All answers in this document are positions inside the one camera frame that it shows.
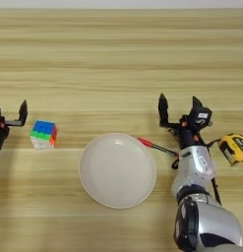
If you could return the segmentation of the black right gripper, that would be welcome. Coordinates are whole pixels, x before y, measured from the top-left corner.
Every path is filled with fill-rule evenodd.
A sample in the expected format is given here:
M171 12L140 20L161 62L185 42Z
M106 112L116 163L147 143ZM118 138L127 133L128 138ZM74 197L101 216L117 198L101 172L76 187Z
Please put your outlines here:
M199 110L202 107L201 101L194 96L193 109ZM168 102L164 94L159 96L158 114L159 125L164 128L170 128L168 132L174 137L181 150L205 144L200 135L200 131L203 129L202 125L197 124L189 115L183 115L178 123L170 123L168 121Z

